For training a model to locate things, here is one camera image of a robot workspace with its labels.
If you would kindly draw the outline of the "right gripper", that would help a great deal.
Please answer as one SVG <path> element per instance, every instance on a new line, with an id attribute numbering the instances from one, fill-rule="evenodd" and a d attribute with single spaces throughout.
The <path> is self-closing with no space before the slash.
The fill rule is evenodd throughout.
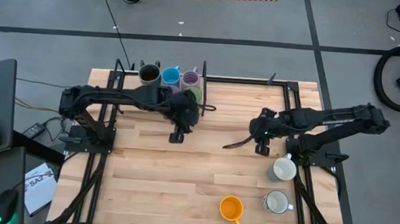
<path id="1" fill-rule="evenodd" d="M 236 149 L 238 147 L 243 146 L 244 144 L 249 143 L 253 138 L 256 141 L 262 138 L 265 139 L 282 138 L 283 134 L 280 124 L 278 123 L 277 118 L 275 118 L 276 114 L 277 114 L 276 111 L 264 107 L 261 110 L 259 117 L 250 120 L 249 133 L 251 136 L 240 142 L 225 145 L 223 146 L 223 148 Z"/>

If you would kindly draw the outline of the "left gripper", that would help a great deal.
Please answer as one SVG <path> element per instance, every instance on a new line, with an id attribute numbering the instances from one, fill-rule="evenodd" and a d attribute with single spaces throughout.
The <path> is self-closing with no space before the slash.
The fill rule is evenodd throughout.
<path id="1" fill-rule="evenodd" d="M 189 134 L 192 132 L 191 128 L 198 123 L 198 107 L 196 96 L 192 91 L 180 91 L 169 98 L 169 110 L 165 117 L 185 134 Z"/>

